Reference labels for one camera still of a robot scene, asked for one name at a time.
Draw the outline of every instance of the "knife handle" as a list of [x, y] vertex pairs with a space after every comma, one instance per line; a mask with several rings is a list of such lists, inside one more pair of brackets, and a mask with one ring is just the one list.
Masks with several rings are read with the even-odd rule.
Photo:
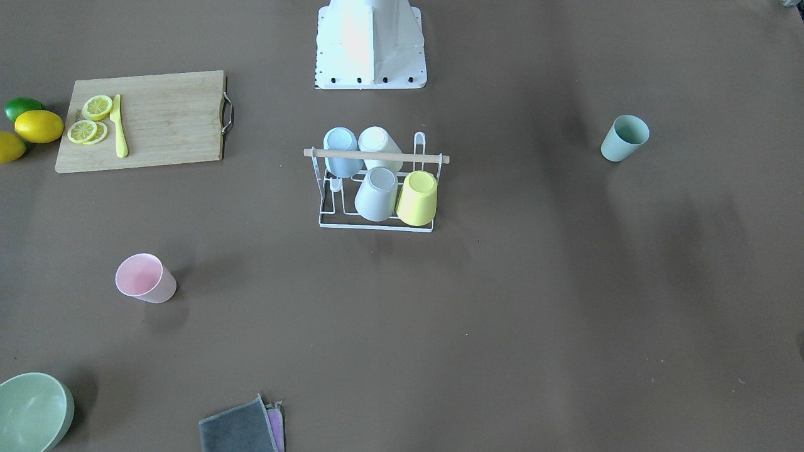
[[129, 145], [125, 142], [123, 125], [120, 122], [114, 123], [114, 150], [119, 158], [124, 158], [129, 154]]

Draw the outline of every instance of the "pink cup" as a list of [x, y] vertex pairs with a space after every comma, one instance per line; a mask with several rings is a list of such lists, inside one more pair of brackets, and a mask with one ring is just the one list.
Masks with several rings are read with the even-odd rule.
[[164, 303], [176, 293], [176, 280], [153, 254], [129, 257], [114, 275], [117, 289], [124, 295], [148, 303]]

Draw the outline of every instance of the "bowl rim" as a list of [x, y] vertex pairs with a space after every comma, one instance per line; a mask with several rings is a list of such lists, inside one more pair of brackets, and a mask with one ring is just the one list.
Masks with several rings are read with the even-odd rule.
[[60, 437], [63, 436], [63, 433], [66, 433], [66, 429], [64, 428], [64, 423], [67, 421], [68, 413], [70, 412], [70, 404], [71, 404], [70, 400], [72, 399], [72, 394], [68, 392], [67, 386], [65, 386], [64, 383], [59, 381], [59, 379], [55, 378], [52, 375], [44, 373], [44, 372], [25, 372], [25, 373], [21, 373], [21, 374], [19, 374], [17, 376], [12, 376], [10, 379], [0, 383], [0, 388], [5, 386], [6, 384], [10, 383], [11, 381], [14, 381], [14, 380], [17, 380], [17, 379], [30, 378], [32, 376], [44, 376], [44, 377], [46, 377], [47, 380], [51, 381], [52, 383], [55, 383], [55, 385], [59, 388], [61, 399], [65, 402], [64, 403], [64, 409], [61, 410], [60, 413], [59, 413], [59, 415], [61, 417], [61, 423], [59, 425], [59, 428], [55, 429], [51, 439], [47, 442], [47, 444], [42, 446], [42, 450], [49, 450], [58, 441], [61, 441]]

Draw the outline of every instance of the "cutting board handle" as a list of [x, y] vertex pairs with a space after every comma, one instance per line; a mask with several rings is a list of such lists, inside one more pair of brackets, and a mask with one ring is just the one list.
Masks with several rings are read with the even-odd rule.
[[229, 130], [235, 125], [235, 106], [232, 104], [232, 101], [229, 100], [229, 96], [227, 96], [226, 92], [224, 91], [224, 107], [220, 110], [220, 121], [224, 122], [224, 118], [226, 117], [226, 105], [229, 105], [229, 122], [224, 125], [224, 127], [220, 130], [220, 134], [226, 137], [226, 134], [229, 133]]

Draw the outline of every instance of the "cloth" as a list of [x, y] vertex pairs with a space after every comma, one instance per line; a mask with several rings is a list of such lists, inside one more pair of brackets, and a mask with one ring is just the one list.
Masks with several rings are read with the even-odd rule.
[[[200, 421], [199, 432], [203, 452], [285, 451], [281, 402], [266, 406], [259, 395], [245, 405]], [[274, 432], [281, 438], [279, 442]]]

